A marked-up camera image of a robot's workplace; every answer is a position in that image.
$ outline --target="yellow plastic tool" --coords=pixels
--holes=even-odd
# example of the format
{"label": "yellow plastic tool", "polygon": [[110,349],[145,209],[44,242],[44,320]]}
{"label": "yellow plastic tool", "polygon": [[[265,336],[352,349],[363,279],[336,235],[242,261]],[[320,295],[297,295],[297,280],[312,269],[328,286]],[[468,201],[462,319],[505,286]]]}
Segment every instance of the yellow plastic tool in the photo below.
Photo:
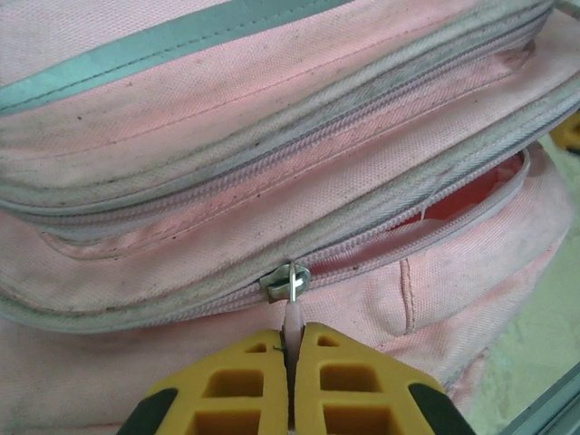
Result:
{"label": "yellow plastic tool", "polygon": [[553,129],[550,136],[558,148],[580,154],[580,111]]}
{"label": "yellow plastic tool", "polygon": [[[286,435],[283,345],[262,331],[191,365],[153,387],[118,435]],[[474,435],[428,374],[323,324],[304,328],[293,408],[297,435]]]}

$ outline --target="gray trim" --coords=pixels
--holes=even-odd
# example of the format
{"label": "gray trim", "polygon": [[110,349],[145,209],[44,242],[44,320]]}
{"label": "gray trim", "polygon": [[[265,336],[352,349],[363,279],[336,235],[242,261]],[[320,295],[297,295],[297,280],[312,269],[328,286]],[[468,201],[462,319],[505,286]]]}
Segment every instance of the gray trim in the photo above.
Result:
{"label": "gray trim", "polygon": [[28,111],[352,0],[231,0],[97,47],[0,88],[0,117]]}
{"label": "gray trim", "polygon": [[580,433],[580,363],[513,420],[500,435]]}

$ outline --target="pink fabric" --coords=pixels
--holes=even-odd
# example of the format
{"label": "pink fabric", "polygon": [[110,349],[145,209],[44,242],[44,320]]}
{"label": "pink fabric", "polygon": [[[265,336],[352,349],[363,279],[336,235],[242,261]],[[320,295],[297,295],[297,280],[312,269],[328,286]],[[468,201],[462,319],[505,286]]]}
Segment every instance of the pink fabric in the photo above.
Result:
{"label": "pink fabric", "polygon": [[[538,39],[536,57],[517,80],[455,101],[366,142],[357,152],[296,173],[296,179],[292,177],[276,188],[269,188],[268,179],[260,179],[260,186],[245,185],[246,192],[253,193],[251,198],[227,208],[227,213],[216,209],[216,202],[229,195],[233,198],[235,189],[158,224],[81,247],[48,246],[33,227],[1,217],[0,284],[28,305],[56,312],[101,311],[137,304],[194,285],[477,134],[559,84],[578,66],[578,29],[568,25],[559,17],[548,23]],[[321,149],[352,140],[364,129],[379,129],[388,119],[388,115],[378,114],[343,138],[322,143]],[[296,162],[291,159],[287,164],[292,168]],[[62,255],[54,253],[55,248]],[[268,261],[275,268],[288,256],[295,253],[280,252],[279,257]],[[195,267],[191,266],[192,258]]]}
{"label": "pink fabric", "polygon": [[[466,410],[483,363],[480,353],[533,289],[572,213],[556,168],[534,149],[523,190],[499,214],[443,245],[304,295],[306,321],[328,324],[431,373]],[[533,244],[521,243],[531,235]],[[516,255],[512,246],[518,246]],[[421,280],[426,274],[428,282]],[[411,285],[405,276],[412,276]],[[455,276],[462,277],[456,284]],[[0,322],[0,429],[110,435],[155,380],[254,331],[279,328],[283,311],[282,304],[261,304],[89,336]]]}
{"label": "pink fabric", "polygon": [[[3,179],[77,189],[175,160],[441,27],[475,2],[423,0],[413,3],[409,14],[408,0],[357,0],[3,118]],[[152,0],[14,0],[0,5],[0,85],[214,3],[220,2],[163,7]]]}
{"label": "pink fabric", "polygon": [[[183,2],[171,11],[153,3],[140,9],[142,1],[117,3],[107,9],[96,0],[51,5],[0,0],[0,18],[7,23],[0,26],[0,59],[9,60],[0,85],[219,0]],[[322,89],[449,21],[472,2],[420,2],[412,18],[407,5],[351,2],[258,35],[252,55],[246,56],[246,41],[220,45],[2,119],[0,171],[6,183],[0,184],[0,196],[18,198],[21,186],[99,187],[119,173],[176,159]],[[98,15],[86,14],[93,8]],[[71,12],[57,14],[62,10]],[[38,32],[20,32],[30,29],[30,17],[37,17]],[[346,22],[349,32],[339,25]],[[19,38],[24,49],[13,57]],[[9,302],[36,310],[38,324],[46,313],[75,312],[83,318],[179,295],[555,89],[578,71],[579,39],[573,21],[557,15],[539,37],[534,59],[477,60],[259,179],[92,246],[42,237],[34,227],[0,215],[0,290]],[[216,69],[225,72],[216,75]],[[220,79],[234,76],[239,82]],[[192,131],[201,131],[193,141]],[[401,261],[304,295],[306,320],[329,324],[431,373],[466,410],[486,349],[533,289],[571,221],[573,210],[554,165],[538,148],[531,150],[531,159],[521,191],[498,213]],[[305,168],[304,161],[312,165]],[[104,189],[83,192],[76,200],[140,186]],[[466,210],[454,212],[456,217]],[[390,248],[382,241],[363,248],[382,255]],[[268,261],[279,265],[291,254],[280,250]],[[343,261],[356,267],[354,254]],[[207,296],[196,295],[200,301]],[[0,432],[112,435],[157,379],[255,331],[279,328],[283,311],[282,304],[258,304],[180,324],[95,335],[49,333],[2,320]]]}

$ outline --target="teal stripe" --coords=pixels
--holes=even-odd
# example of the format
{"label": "teal stripe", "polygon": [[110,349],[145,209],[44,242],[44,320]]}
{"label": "teal stripe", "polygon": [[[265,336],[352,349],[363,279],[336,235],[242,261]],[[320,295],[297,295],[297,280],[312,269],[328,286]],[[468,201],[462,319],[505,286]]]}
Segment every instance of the teal stripe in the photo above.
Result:
{"label": "teal stripe", "polygon": [[184,15],[0,88],[0,116],[44,106],[179,57],[350,2],[352,0],[231,0]]}

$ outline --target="zipper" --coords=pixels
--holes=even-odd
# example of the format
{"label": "zipper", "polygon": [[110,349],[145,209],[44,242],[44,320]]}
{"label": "zipper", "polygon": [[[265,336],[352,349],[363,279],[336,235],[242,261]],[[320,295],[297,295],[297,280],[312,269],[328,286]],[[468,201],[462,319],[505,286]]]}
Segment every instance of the zipper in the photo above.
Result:
{"label": "zipper", "polygon": [[[413,240],[409,244],[405,244],[400,248],[394,249],[385,253],[384,255],[373,258],[364,264],[357,264],[356,266],[345,266],[342,269],[333,270],[332,272],[320,275],[313,275],[312,270],[324,263],[330,263],[333,259],[341,258],[341,256],[348,254],[358,247],[363,247],[369,240],[375,236],[385,233],[393,229],[410,218],[421,213],[422,210],[434,205],[443,200],[449,195],[453,194],[462,187],[468,185],[471,181],[484,175],[488,171],[494,169],[499,163],[505,161],[513,156],[509,154],[508,157],[503,153],[501,156],[488,161],[486,164],[480,166],[478,169],[469,173],[467,177],[455,180],[447,186],[438,189],[428,200],[422,201],[407,208],[404,212],[398,214],[396,217],[385,220],[379,225],[375,225],[370,229],[360,232],[352,237],[347,237],[342,242],[331,244],[321,249],[315,250],[311,254],[299,257],[295,260],[297,275],[301,278],[298,286],[298,294],[303,294],[317,288],[327,285],[336,284],[361,274],[365,274],[375,270],[379,267],[386,266],[390,263],[400,261],[403,258],[411,256],[412,254],[421,251],[426,247],[433,247],[438,243],[442,243],[450,238],[454,238],[469,230],[471,227],[477,225],[496,215],[521,190],[523,183],[527,177],[530,167],[530,157],[527,150],[521,152],[523,164],[521,169],[512,177],[506,184],[504,184],[497,191],[493,192],[482,203],[477,204],[466,213],[462,213],[459,217],[452,218],[442,227],[437,228],[434,232],[429,232],[426,236]],[[289,299],[289,269],[290,263],[278,267],[271,274],[264,275],[257,282],[248,285],[242,289],[237,290],[228,295],[222,295],[203,305],[193,308],[184,314],[179,314],[170,319],[163,319],[159,322],[147,324],[157,325],[164,323],[173,323],[184,320],[189,320],[195,317],[202,317],[213,314],[223,314],[227,312],[237,311],[248,308],[249,306],[263,303],[267,300],[274,303],[280,300]]]}
{"label": "zipper", "polygon": [[[397,227],[398,225],[407,221],[409,218],[415,216],[417,213],[420,213],[429,205],[432,205],[435,202],[446,198],[456,190],[461,189],[463,186],[469,184],[472,180],[495,168],[502,161],[509,159],[520,151],[524,151],[526,146],[533,140],[537,139],[543,132],[552,130],[555,126],[560,124],[575,111],[575,100],[569,101],[568,99],[562,101],[555,108],[553,108],[552,111],[543,114],[543,116],[546,117],[546,121],[543,123],[537,123],[537,119],[533,119],[532,121],[521,125],[519,130],[513,130],[506,134],[503,138],[503,141],[506,141],[509,145],[505,145],[502,143],[503,141],[498,143],[498,148],[495,150],[495,152],[491,152],[490,155],[486,156],[482,163],[479,164],[476,168],[470,168],[470,160],[464,161],[464,164],[459,165],[459,168],[465,167],[464,170],[466,170],[467,173],[461,175],[450,173],[449,182],[440,183],[438,190],[436,192],[431,192],[426,199],[417,201],[413,206],[404,209],[401,213],[398,213],[394,217],[385,220],[378,226],[373,226],[372,228],[363,231],[358,235],[347,237],[343,242],[323,247],[322,249],[318,249],[311,254],[306,254],[305,256],[300,256],[295,260],[296,266],[300,266],[301,268],[310,271],[310,268],[313,267],[316,261],[328,261],[328,257],[326,256],[331,256],[332,254],[337,255],[346,251],[347,249],[352,249],[356,246],[359,246],[361,243],[364,243],[365,240],[368,240],[370,237],[372,237],[372,233],[376,234],[379,231],[386,231],[388,228]],[[319,287],[353,278],[362,273],[371,272],[378,267],[389,264],[393,261],[397,261],[397,258],[401,259],[411,255],[412,253],[421,250],[425,246],[428,246],[429,243],[440,243],[445,239],[451,238],[454,235],[458,235],[460,231],[469,229],[482,218],[486,218],[491,213],[498,211],[502,204],[508,203],[517,194],[517,186],[524,181],[526,177],[524,174],[528,168],[529,155],[525,151],[524,165],[518,174],[500,190],[486,199],[484,203],[475,206],[469,213],[469,217],[464,217],[460,222],[457,222],[456,227],[450,227],[449,225],[446,225],[438,232],[438,235],[434,235],[433,237],[428,238],[425,237],[421,240],[418,240],[413,244],[413,246],[410,246],[408,252],[399,252],[396,254],[389,253],[385,256],[377,258],[375,261],[372,261],[367,265],[351,268],[351,270],[339,271],[332,273],[331,275],[313,275],[309,285],[301,289],[301,294],[308,291],[313,291]],[[174,314],[163,315],[157,319],[139,323],[139,325],[129,325],[128,327],[157,326],[160,324],[182,322],[207,315],[223,314],[241,310],[252,305],[257,305],[274,299],[269,294],[269,291],[269,288],[267,288],[267,286],[260,285],[260,281],[258,280],[257,282],[242,288],[238,288],[234,291],[214,295],[213,297],[208,298],[204,303],[190,307],[186,310],[179,311]],[[284,292],[282,292],[282,296],[283,299],[287,299],[287,297],[284,297]]]}
{"label": "zipper", "polygon": [[[37,213],[37,210],[34,210],[33,212],[14,210],[13,214],[17,215],[24,221],[37,225],[43,231],[50,233],[51,228],[82,228],[111,226],[115,224],[121,225],[131,221],[138,222],[143,219],[151,219],[176,212],[177,210],[190,206],[192,203],[200,201],[201,199],[211,198],[218,192],[251,179],[263,173],[265,170],[280,164],[282,161],[291,158],[297,153],[315,146],[316,143],[321,140],[347,130],[357,122],[371,116],[373,113],[388,107],[408,92],[421,87],[427,82],[436,80],[463,64],[475,61],[493,53],[505,51],[515,46],[526,44],[530,41],[531,37],[541,29],[550,12],[551,8],[542,9],[539,12],[536,11],[536,14],[522,25],[512,28],[508,32],[497,35],[485,43],[476,44],[467,51],[464,50],[462,53],[451,56],[450,59],[444,58],[443,60],[439,60],[429,69],[412,77],[408,81],[403,82],[394,88],[387,89],[385,92],[372,97],[368,101],[358,104],[356,107],[351,108],[339,116],[333,117],[329,121],[319,124],[306,133],[302,133],[293,139],[287,140],[280,146],[275,147],[273,150],[255,156],[253,159],[249,159],[240,166],[225,170],[218,173],[218,175],[213,178],[201,181],[188,188],[138,204],[117,207],[113,210],[98,213],[68,214],[71,211],[74,212],[74,209],[43,208],[42,213]],[[466,37],[472,37],[474,32],[468,34]],[[453,51],[454,48],[460,46],[462,42],[463,41],[453,41],[449,46],[445,47],[445,51]],[[365,94],[367,89],[376,87],[377,82],[384,80],[384,75],[386,73],[389,72],[384,72],[378,78],[375,78],[371,82],[367,82],[363,88],[355,90],[354,93]],[[350,94],[344,98],[350,100],[353,99]]]}
{"label": "zipper", "polygon": [[[449,158],[451,158],[452,161],[460,162],[459,165],[456,165],[459,169],[446,172],[446,179],[443,180],[444,182],[438,183],[436,191],[431,189],[431,191],[424,193],[424,186],[416,186],[415,183],[412,182],[411,186],[413,196],[419,196],[419,198],[414,200],[411,205],[405,208],[400,208],[395,204],[395,207],[390,209],[388,213],[385,214],[383,212],[381,214],[381,216],[386,217],[382,222],[379,222],[378,225],[369,224],[366,229],[361,229],[359,227],[358,233],[351,234],[349,237],[345,237],[344,240],[339,241],[332,246],[323,247],[324,245],[321,244],[319,246],[322,248],[316,249],[316,251],[311,253],[303,251],[302,245],[300,244],[301,242],[299,243],[297,241],[300,237],[309,237],[312,239],[312,235],[316,235],[316,238],[321,239],[321,237],[324,237],[324,235],[329,232],[336,234],[337,229],[341,228],[341,226],[345,225],[347,222],[349,222],[350,226],[353,219],[356,219],[360,215],[372,215],[377,204],[384,204],[384,202],[388,201],[389,198],[407,196],[410,192],[405,193],[404,191],[401,191],[399,188],[399,184],[401,183],[397,183],[397,179],[378,187],[363,198],[357,199],[352,204],[334,212],[332,219],[329,220],[328,218],[324,218],[319,221],[316,226],[305,228],[299,235],[296,235],[295,238],[286,240],[284,242],[284,251],[289,253],[305,252],[303,255],[298,254],[292,256],[296,258],[295,263],[300,264],[305,272],[305,270],[310,270],[310,268],[313,267],[313,261],[315,261],[317,257],[323,256],[323,252],[330,254],[333,249],[340,252],[346,249],[348,243],[350,243],[351,247],[356,243],[362,243],[363,240],[370,235],[369,231],[372,232],[376,227],[396,227],[400,223],[405,222],[405,220],[412,217],[417,212],[421,212],[426,205],[445,198],[455,190],[460,189],[462,186],[467,184],[470,180],[484,174],[486,171],[496,167],[502,161],[517,154],[529,143],[537,139],[541,134],[552,130],[556,125],[569,117],[577,109],[577,98],[574,96],[573,92],[570,94],[572,90],[576,89],[576,86],[577,82],[571,80],[566,85],[557,88],[547,96],[529,104],[526,108],[521,109],[506,120],[501,121],[498,125],[494,125],[493,128],[482,131],[478,135],[477,140],[475,138],[466,140],[459,146],[445,151],[441,156],[434,160],[443,158],[443,155],[449,155]],[[418,174],[418,172],[421,174],[424,171],[431,174],[431,167],[440,167],[440,163],[438,161],[433,162],[430,160],[430,162],[424,163],[416,168],[413,171],[413,174]],[[425,179],[425,177],[411,177],[411,179],[416,178]],[[407,184],[409,179],[404,177],[403,181]],[[498,190],[498,192],[499,191],[502,191],[505,196],[499,195],[496,192],[493,195],[493,198],[496,200],[495,205],[490,203],[489,198],[491,197],[488,197],[488,200],[485,201],[486,206],[480,206],[484,207],[481,211],[492,213],[494,209],[497,210],[501,207],[502,201],[508,201],[508,188],[503,186]],[[461,221],[462,225],[458,225],[455,229],[457,231],[460,231],[461,228],[465,230],[466,228],[469,228],[469,223],[476,222],[477,219],[477,216],[471,215],[471,219],[463,219]],[[454,228],[447,228],[449,231],[447,234],[443,234],[445,231],[442,233],[439,232],[439,241],[444,237],[452,237],[452,229]],[[422,239],[421,243],[425,244],[426,241],[429,242],[429,240]],[[418,248],[420,247],[414,246],[410,252],[416,251]],[[20,304],[17,300],[4,297],[3,295],[0,295],[0,302],[3,304],[3,315],[7,318],[55,332],[96,334],[170,324],[206,315],[233,312],[267,301],[268,297],[266,295],[268,295],[269,288],[267,288],[267,286],[266,288],[261,287],[258,278],[267,272],[267,270],[264,270],[264,264],[268,262],[268,257],[273,254],[275,255],[276,251],[279,250],[280,246],[274,246],[271,249],[267,249],[266,252],[256,255],[256,258],[250,257],[243,264],[232,266],[228,269],[231,273],[220,274],[218,283],[212,282],[213,278],[210,278],[207,282],[197,283],[195,288],[190,286],[188,289],[181,289],[187,292],[184,295],[171,295],[164,297],[163,299],[157,299],[134,306],[119,307],[119,309],[107,312],[51,313],[26,306],[25,304]],[[310,285],[306,285],[302,289],[302,293],[312,291],[315,288],[327,285],[328,283],[337,282],[348,279],[348,277],[369,272],[374,268],[379,267],[380,264],[385,261],[390,261],[390,259],[386,256],[382,256],[381,258],[377,258],[376,261],[364,265],[364,268],[358,267],[356,270],[352,269],[350,271],[343,270],[339,271],[340,273],[332,274],[332,276],[314,275],[312,276]],[[274,269],[276,266],[282,265],[284,262],[281,261],[279,265],[272,265],[272,263],[273,262],[270,262],[271,266],[269,266],[268,269],[270,267]],[[235,282],[241,283],[244,281],[252,284],[235,284]],[[278,288],[286,284],[285,282],[281,282],[274,278],[267,278],[266,281],[274,284],[277,282],[275,286]],[[223,290],[209,293],[207,289],[210,286],[213,286],[216,289],[221,287]],[[200,299],[199,302],[195,303],[188,301],[187,297],[189,297],[193,292],[203,292],[203,299]],[[285,297],[284,291],[281,292],[280,297]]]}

